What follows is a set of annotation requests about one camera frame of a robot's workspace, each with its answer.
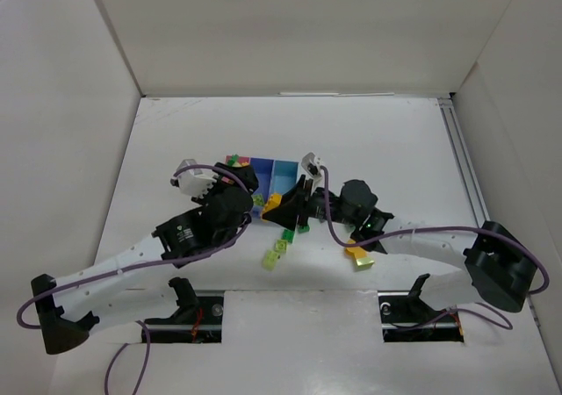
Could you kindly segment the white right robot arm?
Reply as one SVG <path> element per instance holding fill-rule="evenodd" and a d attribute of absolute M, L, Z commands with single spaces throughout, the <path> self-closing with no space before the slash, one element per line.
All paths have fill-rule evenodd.
<path fill-rule="evenodd" d="M 450 273 L 424 272 L 410 289 L 413 298 L 435 310 L 485 302 L 504 312 L 520 312 L 537 272 L 537 260 L 504 226 L 424 226 L 376 206 L 363 180 L 345 182 L 338 195 L 301 177 L 284 195 L 272 195 L 262 218 L 295 231 L 309 219 L 351 226 L 348 249 L 411 255 L 453 267 Z"/>

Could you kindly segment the pale green lego block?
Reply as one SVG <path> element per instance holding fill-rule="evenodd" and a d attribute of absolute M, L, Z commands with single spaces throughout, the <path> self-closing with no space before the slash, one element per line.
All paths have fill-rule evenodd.
<path fill-rule="evenodd" d="M 252 196 L 254 206 L 264 207 L 265 201 L 262 194 L 254 194 Z"/>

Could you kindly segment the yellow rectangular lego brick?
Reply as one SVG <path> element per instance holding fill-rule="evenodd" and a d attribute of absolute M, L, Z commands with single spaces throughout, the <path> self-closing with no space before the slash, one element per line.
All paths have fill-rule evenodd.
<path fill-rule="evenodd" d="M 280 206 L 281 202 L 282 202 L 282 195 L 279 193 L 273 193 L 270 195 L 270 197 L 268 198 L 267 202 L 265 203 L 262 212 L 261 212 L 261 218 L 265 219 L 265 214 L 273 209 L 276 209 Z"/>

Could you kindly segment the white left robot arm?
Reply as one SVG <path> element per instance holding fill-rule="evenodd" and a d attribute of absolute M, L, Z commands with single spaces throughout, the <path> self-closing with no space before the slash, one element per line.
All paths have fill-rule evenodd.
<path fill-rule="evenodd" d="M 251 221 L 259 182 L 250 165 L 183 160 L 170 183 L 196 208 L 130 248 L 73 275 L 31 281 L 44 347 L 59 355 L 99 331 L 145 318 L 186 319 L 198 299 L 181 268 L 235 244 Z"/>

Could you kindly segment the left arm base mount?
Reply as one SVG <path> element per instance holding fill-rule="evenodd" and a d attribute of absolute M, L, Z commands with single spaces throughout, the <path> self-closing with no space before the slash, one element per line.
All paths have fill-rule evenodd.
<path fill-rule="evenodd" d="M 175 308 L 164 317 L 145 320 L 154 344 L 218 344 L 222 341 L 223 291 L 195 291 L 187 278 L 173 278 Z"/>

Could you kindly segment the green lego plate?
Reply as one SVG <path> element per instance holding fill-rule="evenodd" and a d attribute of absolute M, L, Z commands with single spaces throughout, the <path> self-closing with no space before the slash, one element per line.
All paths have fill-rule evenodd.
<path fill-rule="evenodd" d="M 237 155 L 237 154 L 229 155 L 226 158 L 226 164 L 228 166 L 234 166 L 238 162 L 238 159 L 239 159 L 239 155 Z"/>

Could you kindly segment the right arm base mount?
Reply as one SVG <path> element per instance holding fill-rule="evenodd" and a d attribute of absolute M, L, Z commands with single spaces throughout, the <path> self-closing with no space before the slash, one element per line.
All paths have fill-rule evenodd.
<path fill-rule="evenodd" d="M 379 291 L 382 337 L 386 343 L 464 342 L 456 313 L 435 310 L 420 296 L 429 274 L 419 276 L 408 291 Z"/>

